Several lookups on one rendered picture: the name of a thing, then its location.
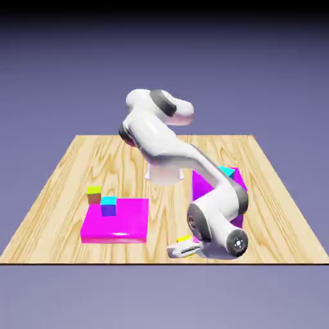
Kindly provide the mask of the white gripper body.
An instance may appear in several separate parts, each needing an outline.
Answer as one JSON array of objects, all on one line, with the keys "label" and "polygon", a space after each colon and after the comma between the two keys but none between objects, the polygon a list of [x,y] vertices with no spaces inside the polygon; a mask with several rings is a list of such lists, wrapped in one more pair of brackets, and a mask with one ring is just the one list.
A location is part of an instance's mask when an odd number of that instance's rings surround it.
[{"label": "white gripper body", "polygon": [[202,244],[194,241],[182,241],[167,247],[167,253],[170,258],[184,258],[195,254],[200,250]]}]

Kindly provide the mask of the large tall magenta box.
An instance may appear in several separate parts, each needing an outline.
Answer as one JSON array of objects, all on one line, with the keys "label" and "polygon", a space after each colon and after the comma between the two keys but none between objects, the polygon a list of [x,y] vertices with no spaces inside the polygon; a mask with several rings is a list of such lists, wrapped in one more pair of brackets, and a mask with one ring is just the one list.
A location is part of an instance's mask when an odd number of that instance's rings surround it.
[{"label": "large tall magenta box", "polygon": [[[234,182],[238,183],[245,191],[247,190],[244,180],[237,167],[229,167],[235,169]],[[208,193],[213,189],[212,185],[208,183],[201,174],[196,171],[192,171],[191,175],[191,199],[196,200],[204,194]],[[231,222],[236,227],[242,228],[244,216],[240,215],[234,218]]]}]

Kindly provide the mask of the large flat magenta box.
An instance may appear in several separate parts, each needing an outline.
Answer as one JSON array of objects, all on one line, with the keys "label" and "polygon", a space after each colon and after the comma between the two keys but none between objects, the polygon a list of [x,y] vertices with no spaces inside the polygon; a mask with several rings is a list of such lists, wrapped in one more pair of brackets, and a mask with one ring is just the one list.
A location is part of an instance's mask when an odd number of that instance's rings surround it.
[{"label": "large flat magenta box", "polygon": [[116,213],[104,216],[101,204],[88,207],[80,230],[85,244],[138,244],[147,241],[148,199],[118,198]]}]

